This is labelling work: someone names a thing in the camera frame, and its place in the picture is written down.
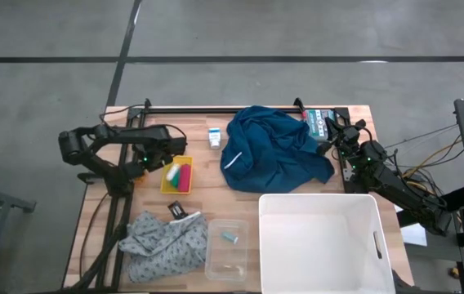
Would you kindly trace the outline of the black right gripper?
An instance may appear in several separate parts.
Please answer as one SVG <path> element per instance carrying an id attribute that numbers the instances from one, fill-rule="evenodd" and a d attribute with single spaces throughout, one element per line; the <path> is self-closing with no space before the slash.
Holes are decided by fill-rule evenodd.
<path id="1" fill-rule="evenodd" d="M 359 149 L 359 136 L 362 129 L 361 126 L 342 126 L 330 117 L 326 117 L 324 121 L 328 132 L 332 132 L 332 142 L 320 142 L 315 151 L 318 155 L 324 156 L 332 148 L 332 143 L 342 157 L 352 155 L 357 152 Z"/>

